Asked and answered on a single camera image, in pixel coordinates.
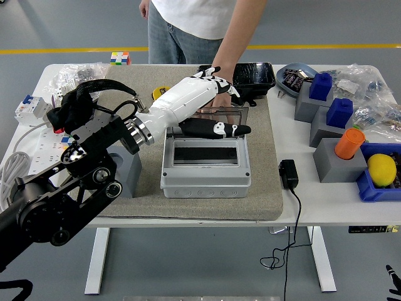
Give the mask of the person's left hand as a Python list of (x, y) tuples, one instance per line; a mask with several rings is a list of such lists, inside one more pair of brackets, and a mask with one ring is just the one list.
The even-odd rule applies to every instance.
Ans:
[[(212, 67), (219, 67), (220, 70), (215, 71), (213, 75), (215, 77), (223, 78), (229, 83), (232, 83), (235, 66), (236, 63), (233, 62), (230, 63), (229, 61), (215, 58), (214, 61), (212, 62)], [(216, 95), (212, 101), (210, 101), (203, 107), (203, 109), (206, 109), (207, 107), (218, 108), (218, 107), (230, 107), (230, 106), (231, 106), (231, 96), (227, 93), (222, 93)]]

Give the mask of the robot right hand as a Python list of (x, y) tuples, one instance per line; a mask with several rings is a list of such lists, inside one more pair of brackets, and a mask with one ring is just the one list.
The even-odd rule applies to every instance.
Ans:
[(395, 271), (390, 265), (386, 265), (385, 267), (395, 286), (395, 288), (390, 288), (389, 292), (396, 296), (400, 296), (400, 277), (395, 273)]

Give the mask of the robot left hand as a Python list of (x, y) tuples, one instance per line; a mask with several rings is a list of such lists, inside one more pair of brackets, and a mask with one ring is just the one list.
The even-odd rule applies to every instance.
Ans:
[(137, 113), (126, 123), (138, 145), (158, 141), (168, 127), (180, 127), (184, 135), (203, 139), (224, 139), (249, 134), (247, 125), (235, 125), (211, 119), (193, 118), (200, 108), (218, 94), (239, 96), (227, 80), (216, 77), (212, 67), (191, 77), (185, 77), (154, 101), (148, 113)]

